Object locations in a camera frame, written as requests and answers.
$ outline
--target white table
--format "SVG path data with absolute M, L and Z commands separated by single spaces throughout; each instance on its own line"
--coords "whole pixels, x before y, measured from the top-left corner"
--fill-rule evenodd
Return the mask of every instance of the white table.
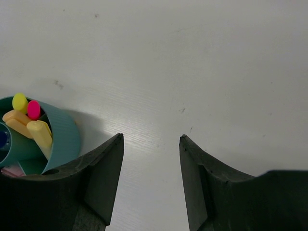
M 1 0 L 0 97 L 66 108 L 125 157 L 107 231 L 188 231 L 178 143 L 307 169 L 308 1 Z

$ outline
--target stain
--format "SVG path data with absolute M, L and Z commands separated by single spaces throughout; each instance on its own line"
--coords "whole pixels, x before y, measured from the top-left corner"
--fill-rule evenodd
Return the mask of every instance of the stain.
M 63 85 L 58 81 L 58 80 L 55 80 L 54 82 L 53 82 L 53 84 L 54 85 L 56 85 L 56 86 L 58 86 L 59 88 L 60 88 L 60 90 L 63 90 Z
M 181 114 L 185 111 L 186 108 L 183 108 L 181 110 L 179 110 L 179 112 L 181 112 Z

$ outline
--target yellow marker cap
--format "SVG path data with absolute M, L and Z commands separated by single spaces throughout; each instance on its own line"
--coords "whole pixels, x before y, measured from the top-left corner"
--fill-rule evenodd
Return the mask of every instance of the yellow marker cap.
M 12 105 L 15 110 L 27 114 L 28 100 L 23 93 L 17 93 L 14 95 Z
M 4 122 L 9 121 L 10 119 L 16 119 L 18 120 L 20 123 L 22 123 L 23 125 L 27 125 L 30 121 L 32 121 L 29 117 L 27 117 L 25 114 L 23 114 L 22 112 L 18 111 L 18 110 L 11 110 L 7 113 L 4 114 L 4 116 L 2 117 L 2 120 Z
M 5 124 L 10 128 L 14 129 L 15 131 L 19 132 L 20 134 L 26 136 L 27 138 L 32 139 L 32 135 L 28 131 L 27 127 L 18 120 L 10 119 L 6 121 Z
M 40 120 L 31 121 L 27 124 L 27 129 L 40 148 L 51 148 L 52 137 L 47 123 Z

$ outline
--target pink marker cap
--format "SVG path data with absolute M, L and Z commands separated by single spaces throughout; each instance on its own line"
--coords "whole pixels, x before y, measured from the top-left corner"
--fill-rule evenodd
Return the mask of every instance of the pink marker cap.
M 32 120 L 38 120 L 40 118 L 40 105 L 37 101 L 31 100 L 28 103 L 27 108 L 28 117 Z

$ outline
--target yellow cap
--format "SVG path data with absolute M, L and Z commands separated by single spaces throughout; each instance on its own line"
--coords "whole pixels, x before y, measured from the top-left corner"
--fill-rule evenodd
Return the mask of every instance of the yellow cap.
M 17 93 L 16 95 L 14 95 L 12 105 L 15 110 L 27 114 L 28 100 L 23 93 Z
M 25 114 L 23 114 L 22 112 L 18 111 L 18 110 L 11 110 L 7 113 L 4 114 L 4 116 L 2 117 L 2 120 L 4 122 L 9 121 L 10 119 L 16 119 L 18 120 L 20 123 L 22 123 L 23 125 L 27 125 L 30 121 L 32 121 L 29 117 L 27 117 Z
M 5 124 L 10 128 L 14 129 L 15 131 L 18 131 L 20 134 L 26 136 L 27 138 L 32 139 L 32 135 L 28 131 L 27 127 L 18 120 L 10 119 L 6 121 Z
M 51 148 L 52 137 L 47 123 L 40 120 L 31 121 L 27 124 L 27 129 L 39 147 Z

